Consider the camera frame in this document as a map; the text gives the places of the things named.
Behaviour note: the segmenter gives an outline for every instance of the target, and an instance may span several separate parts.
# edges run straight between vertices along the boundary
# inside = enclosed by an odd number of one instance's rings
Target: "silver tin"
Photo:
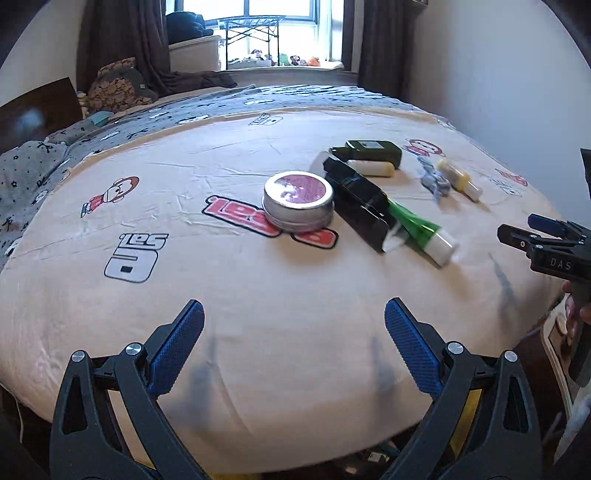
[[[265,183],[262,207],[269,223],[281,230],[312,232],[332,220],[333,189],[307,171],[278,173]]]

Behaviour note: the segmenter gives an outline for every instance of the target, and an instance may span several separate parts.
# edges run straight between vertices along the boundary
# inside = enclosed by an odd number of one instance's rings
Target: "gray blanket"
[[[0,270],[47,194],[88,154],[174,125],[210,116],[306,106],[384,106],[420,111],[378,93],[349,86],[254,85],[160,104],[130,113],[98,128],[89,119],[0,155]]]

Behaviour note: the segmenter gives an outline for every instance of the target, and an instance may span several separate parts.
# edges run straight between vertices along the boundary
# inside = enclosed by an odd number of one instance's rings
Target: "green tube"
[[[449,262],[458,247],[457,241],[449,233],[391,199],[388,199],[388,211],[439,266],[443,267]]]

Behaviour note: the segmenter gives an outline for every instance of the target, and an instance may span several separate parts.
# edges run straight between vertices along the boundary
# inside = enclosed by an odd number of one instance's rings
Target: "beige bed sheet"
[[[502,223],[526,228],[530,213],[556,212],[455,130],[396,109],[269,115],[207,119],[93,155],[46,200],[0,275],[0,378],[37,414],[51,419],[73,351],[115,354],[194,298],[205,330],[159,400],[185,445],[218,473],[317,463],[384,440],[430,404],[384,328],[389,299],[401,297],[445,340],[499,355],[556,298],[561,282],[496,238]],[[376,183],[460,241],[448,266],[406,245],[379,255],[338,215],[332,249],[317,248],[330,233],[307,243],[275,236],[247,205],[260,206],[273,174],[306,170],[319,151],[353,139],[408,148],[400,171]],[[436,204],[413,151],[468,170],[482,201],[453,192]],[[117,273],[129,247],[143,263]]]

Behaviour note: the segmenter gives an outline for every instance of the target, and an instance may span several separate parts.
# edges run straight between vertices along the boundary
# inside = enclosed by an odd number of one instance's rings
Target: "metal bolt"
[[[82,362],[82,360],[84,360],[84,357],[84,352],[82,350],[78,350],[72,354],[72,361],[76,363]]]
[[[511,350],[507,350],[505,352],[505,358],[509,360],[509,362],[516,362],[517,361],[517,354],[512,352]]]
[[[447,349],[451,352],[451,353],[455,353],[456,355],[460,355],[460,353],[462,353],[464,351],[464,347],[462,346],[461,343],[457,343],[457,342],[452,342],[447,346]]]
[[[130,343],[125,347],[125,353],[128,355],[137,355],[142,351],[142,346],[139,343]]]

